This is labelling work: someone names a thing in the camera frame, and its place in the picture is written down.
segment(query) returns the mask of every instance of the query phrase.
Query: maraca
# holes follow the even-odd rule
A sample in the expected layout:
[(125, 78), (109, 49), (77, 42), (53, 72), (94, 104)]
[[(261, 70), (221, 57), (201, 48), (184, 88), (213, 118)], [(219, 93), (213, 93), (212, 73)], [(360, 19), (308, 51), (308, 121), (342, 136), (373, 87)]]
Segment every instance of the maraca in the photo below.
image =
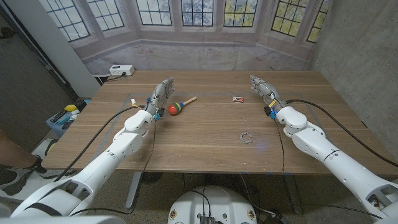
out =
[(185, 101), (185, 102), (183, 102), (183, 103), (172, 103), (172, 104), (169, 106), (169, 113), (170, 113), (171, 115), (177, 115), (177, 114), (179, 114), (179, 113), (181, 112), (182, 108), (183, 108), (185, 105), (187, 105), (187, 104), (189, 104), (189, 103), (191, 103), (191, 102), (194, 102), (195, 100), (197, 100), (197, 98), (194, 96), (194, 97), (192, 97), (191, 99), (189, 99), (188, 101)]

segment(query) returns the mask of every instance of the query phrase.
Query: yellow object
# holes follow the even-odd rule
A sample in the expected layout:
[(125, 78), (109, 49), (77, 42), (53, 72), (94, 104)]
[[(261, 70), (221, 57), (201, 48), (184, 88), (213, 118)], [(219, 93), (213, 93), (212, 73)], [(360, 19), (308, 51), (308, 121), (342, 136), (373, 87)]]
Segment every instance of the yellow object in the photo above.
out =
[(76, 108), (75, 105), (68, 105), (68, 106), (65, 107), (64, 110), (69, 111), (69, 112), (72, 112), (72, 111), (74, 111), (74, 110), (76, 110), (76, 109), (77, 109), (77, 108)]
[(274, 100), (269, 106), (269, 108), (271, 108), (274, 104), (275, 104), (276, 100)]

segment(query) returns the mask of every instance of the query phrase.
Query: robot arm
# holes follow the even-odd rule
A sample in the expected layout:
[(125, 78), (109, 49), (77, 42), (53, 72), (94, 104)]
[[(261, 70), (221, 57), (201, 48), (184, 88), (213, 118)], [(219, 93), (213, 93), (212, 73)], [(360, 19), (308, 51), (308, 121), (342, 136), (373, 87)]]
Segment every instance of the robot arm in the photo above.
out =
[(159, 110), (173, 91), (173, 78), (158, 84), (147, 106), (126, 120), (113, 143), (102, 154), (77, 175), (47, 184), (34, 192), (15, 209), (11, 218), (69, 216), (89, 208), (118, 165), (141, 148), (148, 133), (146, 124), (159, 118)]
[(323, 163), (368, 212), (382, 218), (398, 216), (397, 184), (378, 177), (338, 149), (326, 139), (321, 128), (308, 122), (304, 114), (287, 106), (271, 84), (254, 75), (250, 78), (253, 82), (252, 90), (263, 97), (271, 117), (274, 116), (280, 124), (285, 124), (284, 133), (292, 138), (298, 149)]

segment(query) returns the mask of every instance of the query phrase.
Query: table surface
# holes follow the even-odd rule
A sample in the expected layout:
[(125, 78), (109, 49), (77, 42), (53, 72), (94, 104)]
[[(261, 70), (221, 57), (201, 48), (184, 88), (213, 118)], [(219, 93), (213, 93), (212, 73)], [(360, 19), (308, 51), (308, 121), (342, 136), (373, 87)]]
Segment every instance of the table surface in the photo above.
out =
[[(274, 121), (265, 115), (262, 98), (250, 89), (249, 75), (252, 74), (273, 84), (284, 100), (308, 100), (324, 107), (364, 143), (394, 160), (319, 72), (135, 71), (133, 76), (105, 83), (99, 89), (44, 159), (43, 166), (66, 168), (110, 117), (131, 106), (131, 98), (143, 105), (157, 84), (174, 77), (175, 92), (167, 106), (193, 96), (198, 99), (177, 116), (169, 115), (166, 109), (165, 116), (156, 122), (155, 134), (152, 125), (141, 149), (118, 169), (143, 170), (155, 137), (153, 155), (146, 167), (148, 172), (280, 174), (283, 157), (278, 130)], [(244, 103), (233, 103), (233, 96), (244, 97)], [(397, 174), (395, 167), (367, 151), (319, 109), (303, 103), (291, 106), (324, 129), (335, 146), (375, 174)], [(124, 121), (137, 110), (124, 112), (110, 122), (73, 169), (84, 168), (103, 152), (123, 128)], [(283, 133), (282, 125), (278, 127), (284, 147), (285, 173), (330, 173), (321, 162), (298, 150)], [(252, 143), (240, 141), (240, 134), (244, 132), (252, 134)]]

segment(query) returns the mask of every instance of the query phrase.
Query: electrical outlet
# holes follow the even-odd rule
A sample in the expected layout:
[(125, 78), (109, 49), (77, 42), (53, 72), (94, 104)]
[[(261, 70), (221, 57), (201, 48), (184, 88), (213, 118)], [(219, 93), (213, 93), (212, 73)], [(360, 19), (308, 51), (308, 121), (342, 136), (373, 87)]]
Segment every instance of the electrical outlet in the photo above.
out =
[(121, 76), (123, 72), (126, 72), (126, 75), (132, 75), (135, 69), (132, 65), (112, 65), (109, 71), (111, 75)]

